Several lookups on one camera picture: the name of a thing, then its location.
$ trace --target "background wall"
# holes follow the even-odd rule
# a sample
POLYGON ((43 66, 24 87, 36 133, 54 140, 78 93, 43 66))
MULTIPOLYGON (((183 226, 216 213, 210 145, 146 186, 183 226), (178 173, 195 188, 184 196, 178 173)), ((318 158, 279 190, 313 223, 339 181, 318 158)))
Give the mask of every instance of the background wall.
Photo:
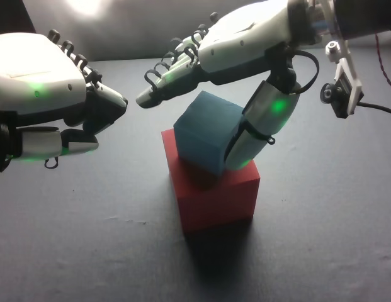
MULTIPOLYGON (((186 38, 209 16, 225 14, 257 0, 24 0, 38 33, 55 28, 62 41, 89 60, 162 57, 174 37, 186 38)), ((391 32, 381 35, 391 45, 391 32)), ((373 36, 352 42, 374 46, 373 36)))
MULTIPOLYGON (((352 51, 364 100, 391 108, 375 49, 352 51)), ((252 224, 193 240, 180 231, 160 131, 202 89, 244 106, 268 75, 204 83, 146 110, 135 97, 157 60, 92 63, 128 111, 92 154, 0 174, 0 302, 391 302, 391 115, 337 119, 319 100, 335 65, 311 52, 317 82, 256 158, 252 224)), ((383 61, 391 78, 391 49, 383 61)), ((312 67, 295 59, 300 83, 312 67)))

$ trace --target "red cube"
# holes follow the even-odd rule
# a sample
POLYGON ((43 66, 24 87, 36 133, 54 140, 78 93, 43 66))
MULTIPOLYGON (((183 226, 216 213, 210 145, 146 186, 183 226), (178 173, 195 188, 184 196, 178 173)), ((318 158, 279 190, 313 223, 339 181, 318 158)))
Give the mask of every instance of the red cube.
POLYGON ((185 233, 252 218, 259 187, 254 161, 217 178, 178 157, 173 129, 162 138, 185 233))

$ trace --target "blue cube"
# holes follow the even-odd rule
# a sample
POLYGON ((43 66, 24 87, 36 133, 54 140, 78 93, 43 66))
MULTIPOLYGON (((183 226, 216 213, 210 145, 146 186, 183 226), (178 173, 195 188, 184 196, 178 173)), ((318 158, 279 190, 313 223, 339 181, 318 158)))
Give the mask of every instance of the blue cube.
POLYGON ((179 157, 221 176, 226 148, 237 132, 242 110, 202 91, 174 124, 179 157))

